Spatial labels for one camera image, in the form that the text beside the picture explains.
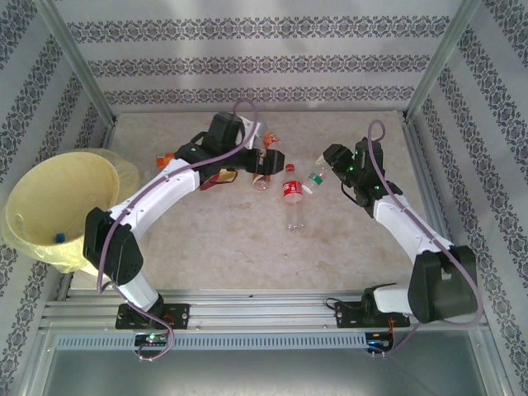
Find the right controller board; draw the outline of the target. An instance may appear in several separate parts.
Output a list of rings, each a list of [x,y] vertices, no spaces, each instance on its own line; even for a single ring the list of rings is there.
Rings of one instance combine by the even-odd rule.
[[[367,349],[375,353],[390,351],[394,346],[394,335],[391,332],[368,332],[365,339]]]

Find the aluminium right frame post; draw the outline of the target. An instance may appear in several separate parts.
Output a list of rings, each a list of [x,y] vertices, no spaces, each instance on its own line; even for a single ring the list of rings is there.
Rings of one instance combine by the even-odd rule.
[[[440,44],[436,47],[436,50],[431,57],[431,61],[406,107],[404,119],[408,123],[412,121],[421,110],[423,102],[427,99],[427,95],[435,85],[436,79],[448,62],[457,42],[464,33],[467,25],[470,23],[481,2],[482,0],[461,0],[456,13],[450,20],[450,24],[447,26]]]

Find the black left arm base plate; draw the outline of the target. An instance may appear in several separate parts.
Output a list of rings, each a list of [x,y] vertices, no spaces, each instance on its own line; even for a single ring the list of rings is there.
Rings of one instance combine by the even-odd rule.
[[[159,320],[168,323],[172,329],[187,330],[188,319],[190,317],[189,304],[157,304],[149,312]],[[118,330],[162,330],[165,327],[150,318],[132,309],[128,304],[121,304],[117,311],[115,328]]]

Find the red label cola bottle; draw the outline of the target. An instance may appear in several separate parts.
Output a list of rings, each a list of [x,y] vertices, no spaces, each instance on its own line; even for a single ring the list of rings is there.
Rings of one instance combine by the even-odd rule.
[[[282,196],[286,210],[286,227],[291,233],[304,229],[304,190],[296,174],[293,163],[285,165],[285,180],[282,183]]]

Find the aluminium frame post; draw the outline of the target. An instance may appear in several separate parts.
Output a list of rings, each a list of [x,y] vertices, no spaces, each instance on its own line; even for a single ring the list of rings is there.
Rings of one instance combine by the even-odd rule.
[[[461,0],[456,13],[450,20],[450,24],[447,26],[440,44],[436,47],[436,50],[431,57],[431,61],[406,107],[404,119],[408,123],[412,121],[421,110],[423,102],[427,99],[427,95],[435,85],[436,79],[448,62],[457,42],[464,33],[467,25],[470,23],[481,2],[482,0]]]
[[[54,0],[33,0],[38,12],[45,20],[51,34],[59,44],[61,50],[69,61],[73,71],[87,91],[98,114],[102,117],[106,126],[113,126],[116,122],[116,114],[100,89],[97,80],[79,49],[70,29],[63,17],[60,15]]]

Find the controller board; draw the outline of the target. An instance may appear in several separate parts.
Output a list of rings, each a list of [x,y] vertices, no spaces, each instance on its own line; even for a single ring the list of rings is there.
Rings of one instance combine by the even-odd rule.
[[[136,347],[165,347],[168,335],[161,333],[139,334],[134,339]]]
[[[394,346],[394,335],[391,332],[368,332],[365,339],[367,349],[375,353],[390,351]]]

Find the aluminium mounting rail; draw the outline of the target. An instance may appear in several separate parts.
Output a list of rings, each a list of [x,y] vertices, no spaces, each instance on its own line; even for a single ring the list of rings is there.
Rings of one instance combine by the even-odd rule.
[[[202,332],[315,332],[337,328],[326,304],[358,301],[350,290],[163,290],[167,303],[189,304],[188,329]],[[39,329],[113,330],[123,299],[113,291],[73,290],[45,304]]]

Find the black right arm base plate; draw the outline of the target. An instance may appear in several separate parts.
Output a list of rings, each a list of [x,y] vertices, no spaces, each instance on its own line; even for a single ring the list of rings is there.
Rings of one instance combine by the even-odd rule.
[[[382,313],[360,302],[336,302],[334,313],[338,328],[409,328],[410,319],[401,313]]]

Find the red gold label bottle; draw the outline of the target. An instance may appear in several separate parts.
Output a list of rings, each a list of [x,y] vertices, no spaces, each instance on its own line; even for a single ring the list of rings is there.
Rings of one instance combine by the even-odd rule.
[[[214,174],[207,181],[205,181],[200,186],[200,190],[206,191],[215,186],[230,184],[236,180],[237,176],[237,170],[221,169],[218,173]]]

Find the aluminium left frame post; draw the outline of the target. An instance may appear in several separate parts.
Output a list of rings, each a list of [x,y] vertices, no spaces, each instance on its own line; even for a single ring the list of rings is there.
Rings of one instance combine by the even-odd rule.
[[[38,12],[45,20],[51,34],[59,44],[61,50],[69,61],[73,71],[87,91],[98,114],[102,117],[106,126],[113,126],[116,122],[116,114],[100,89],[97,80],[79,49],[70,29],[63,17],[60,15],[54,0],[33,0]]]

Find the grey metal base panel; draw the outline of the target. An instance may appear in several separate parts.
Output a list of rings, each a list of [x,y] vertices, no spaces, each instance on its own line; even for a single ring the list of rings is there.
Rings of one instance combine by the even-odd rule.
[[[44,396],[487,396],[471,362],[435,366],[364,352],[60,351]]]

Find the brown label bottle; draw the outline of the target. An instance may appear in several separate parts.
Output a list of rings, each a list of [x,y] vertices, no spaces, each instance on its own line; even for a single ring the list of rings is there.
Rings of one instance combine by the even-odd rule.
[[[252,187],[257,191],[264,191],[269,188],[271,184],[271,176],[260,173],[259,167],[264,165],[266,157],[266,149],[261,148],[257,156],[257,172],[252,175]]]

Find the left controller board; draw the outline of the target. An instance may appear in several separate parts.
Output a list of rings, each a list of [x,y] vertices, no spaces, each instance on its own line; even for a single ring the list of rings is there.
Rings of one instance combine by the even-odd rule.
[[[165,347],[168,335],[161,333],[139,334],[134,339],[136,347]]]

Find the aluminium right side rail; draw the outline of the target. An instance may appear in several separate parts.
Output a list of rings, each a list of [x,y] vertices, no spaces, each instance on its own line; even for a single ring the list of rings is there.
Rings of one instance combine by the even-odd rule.
[[[445,216],[441,210],[439,196],[434,188],[433,178],[427,167],[427,161],[419,144],[417,131],[404,117],[401,116],[401,126],[403,137],[410,155],[412,168],[417,180],[417,188],[420,192],[424,208],[425,218],[429,225],[437,231],[443,238],[454,241],[450,234]]]

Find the clear bottle green ring cap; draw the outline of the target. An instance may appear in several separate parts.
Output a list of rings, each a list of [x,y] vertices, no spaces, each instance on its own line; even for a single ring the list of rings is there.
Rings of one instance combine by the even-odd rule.
[[[319,156],[304,180],[302,185],[303,190],[306,193],[313,195],[326,180],[327,174],[330,170],[331,167],[328,165],[325,157],[323,155]]]

